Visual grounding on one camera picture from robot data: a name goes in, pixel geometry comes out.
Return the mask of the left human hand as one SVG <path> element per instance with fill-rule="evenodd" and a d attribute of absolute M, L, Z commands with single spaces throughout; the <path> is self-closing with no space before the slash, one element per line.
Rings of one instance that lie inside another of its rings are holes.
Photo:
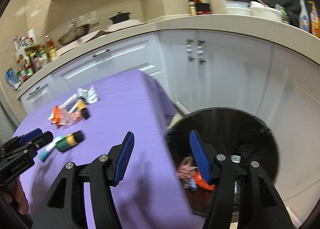
<path fill-rule="evenodd" d="M 29 203 L 28 203 L 28 200 L 25 196 L 25 192 L 23 190 L 19 176 L 15 179 L 15 187 L 14 187 L 14 191 L 12 192 L 11 195 L 9 195 L 6 192 L 2 192 L 2 191 L 1 191 L 1 193 L 2 193 L 5 201 L 8 204 L 10 204 L 12 202 L 13 197 L 14 197 L 14 199 L 18 203 L 18 211 L 22 215 L 26 215 L 29 212 Z"/>

